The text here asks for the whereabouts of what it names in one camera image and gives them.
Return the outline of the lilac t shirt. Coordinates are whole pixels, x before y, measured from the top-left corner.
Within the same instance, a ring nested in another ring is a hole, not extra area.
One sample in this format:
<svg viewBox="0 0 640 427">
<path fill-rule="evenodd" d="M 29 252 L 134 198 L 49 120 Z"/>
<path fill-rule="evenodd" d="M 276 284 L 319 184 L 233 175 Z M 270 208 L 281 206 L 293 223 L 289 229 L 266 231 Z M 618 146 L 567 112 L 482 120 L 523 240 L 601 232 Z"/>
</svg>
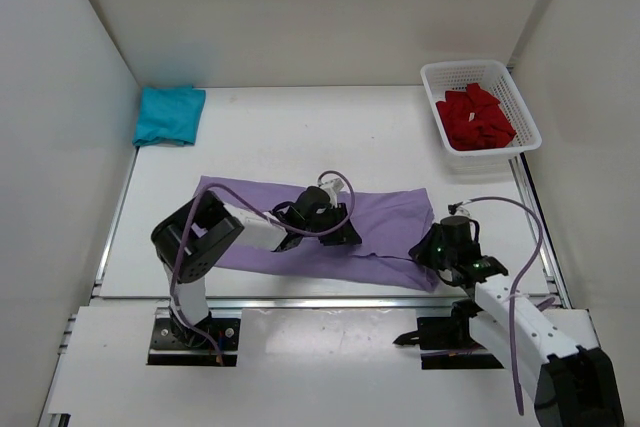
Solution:
<svg viewBox="0 0 640 427">
<path fill-rule="evenodd" d="M 439 279 L 417 266 L 409 250 L 422 240 L 434 222 L 427 191 L 355 194 L 350 221 L 362 243 L 324 246 L 305 238 L 286 252 L 271 253 L 237 243 L 218 266 L 227 270 L 267 275 L 345 280 L 434 291 Z"/>
</svg>

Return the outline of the red t shirt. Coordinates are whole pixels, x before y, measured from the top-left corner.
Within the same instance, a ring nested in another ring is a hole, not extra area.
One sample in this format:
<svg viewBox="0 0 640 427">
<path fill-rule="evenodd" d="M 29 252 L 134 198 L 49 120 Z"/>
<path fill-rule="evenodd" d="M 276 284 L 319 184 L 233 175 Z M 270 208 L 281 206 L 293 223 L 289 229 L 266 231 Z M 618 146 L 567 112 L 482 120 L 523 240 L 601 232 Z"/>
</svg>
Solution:
<svg viewBox="0 0 640 427">
<path fill-rule="evenodd" d="M 500 101 L 478 83 L 468 84 L 464 91 L 446 91 L 436 108 L 456 151 L 505 148 L 516 136 Z"/>
</svg>

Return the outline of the teal t shirt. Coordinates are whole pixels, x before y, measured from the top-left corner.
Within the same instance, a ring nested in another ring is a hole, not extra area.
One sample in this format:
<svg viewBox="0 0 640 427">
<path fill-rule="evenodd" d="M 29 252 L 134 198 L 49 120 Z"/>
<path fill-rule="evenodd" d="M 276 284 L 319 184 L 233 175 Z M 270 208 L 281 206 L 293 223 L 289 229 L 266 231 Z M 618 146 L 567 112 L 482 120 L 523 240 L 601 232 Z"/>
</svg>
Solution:
<svg viewBox="0 0 640 427">
<path fill-rule="evenodd" d="M 192 86 L 144 87 L 132 144 L 193 146 L 206 101 L 206 92 Z"/>
</svg>

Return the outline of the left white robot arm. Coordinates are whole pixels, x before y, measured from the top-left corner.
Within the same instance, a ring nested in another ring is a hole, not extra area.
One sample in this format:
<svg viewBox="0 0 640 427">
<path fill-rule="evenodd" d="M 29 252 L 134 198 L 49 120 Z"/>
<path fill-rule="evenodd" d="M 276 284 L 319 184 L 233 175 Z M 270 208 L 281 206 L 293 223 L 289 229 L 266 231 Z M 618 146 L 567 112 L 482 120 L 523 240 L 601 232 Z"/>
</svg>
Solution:
<svg viewBox="0 0 640 427">
<path fill-rule="evenodd" d="M 198 347 L 208 339 L 210 314 L 204 278 L 233 245 L 283 252 L 297 247 L 304 238 L 317 238 L 324 246 L 362 243 L 350 220 L 355 193 L 339 178 L 318 182 L 296 200 L 265 212 L 245 200 L 240 200 L 239 207 L 225 202 L 215 188 L 240 199 L 230 188 L 212 183 L 151 234 L 168 276 L 174 332 L 188 347 Z"/>
</svg>

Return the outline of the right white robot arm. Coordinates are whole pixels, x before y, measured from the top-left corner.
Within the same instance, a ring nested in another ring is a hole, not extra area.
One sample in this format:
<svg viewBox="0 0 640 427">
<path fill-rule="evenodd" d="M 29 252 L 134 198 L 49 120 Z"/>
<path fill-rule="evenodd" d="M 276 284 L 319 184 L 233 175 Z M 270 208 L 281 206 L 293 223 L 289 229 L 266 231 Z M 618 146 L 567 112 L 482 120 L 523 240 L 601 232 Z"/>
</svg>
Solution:
<svg viewBox="0 0 640 427">
<path fill-rule="evenodd" d="M 454 303 L 450 317 L 437 328 L 418 331 L 423 348 L 444 342 L 455 352 L 484 348 L 527 393 L 542 426 L 624 425 L 609 356 L 564 333 L 519 293 L 507 268 L 482 253 L 477 221 L 446 217 L 409 255 L 468 296 Z"/>
</svg>

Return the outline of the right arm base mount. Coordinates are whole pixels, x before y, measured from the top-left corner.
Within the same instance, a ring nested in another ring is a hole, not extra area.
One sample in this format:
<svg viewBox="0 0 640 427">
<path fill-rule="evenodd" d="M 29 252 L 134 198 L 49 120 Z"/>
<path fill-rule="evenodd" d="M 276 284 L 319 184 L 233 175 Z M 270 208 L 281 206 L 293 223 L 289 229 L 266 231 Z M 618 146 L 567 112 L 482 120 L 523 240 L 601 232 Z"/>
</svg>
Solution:
<svg viewBox="0 0 640 427">
<path fill-rule="evenodd" d="M 447 316 L 419 315 L 417 327 L 400 334 L 396 347 L 420 349 L 422 370 L 497 370 L 501 363 L 470 335 L 469 321 L 481 309 L 472 300 L 454 302 Z"/>
</svg>

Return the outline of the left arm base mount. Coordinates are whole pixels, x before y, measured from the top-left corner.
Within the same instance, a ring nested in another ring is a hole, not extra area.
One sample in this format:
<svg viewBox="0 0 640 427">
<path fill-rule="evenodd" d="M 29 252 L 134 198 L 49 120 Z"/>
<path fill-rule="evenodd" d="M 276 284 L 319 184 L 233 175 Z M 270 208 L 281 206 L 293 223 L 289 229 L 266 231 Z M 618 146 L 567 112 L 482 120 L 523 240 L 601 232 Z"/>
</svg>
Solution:
<svg viewBox="0 0 640 427">
<path fill-rule="evenodd" d="M 147 354 L 150 366 L 235 367 L 238 359 L 241 318 L 210 316 L 196 325 L 216 341 L 186 329 L 169 309 L 156 311 Z"/>
</svg>

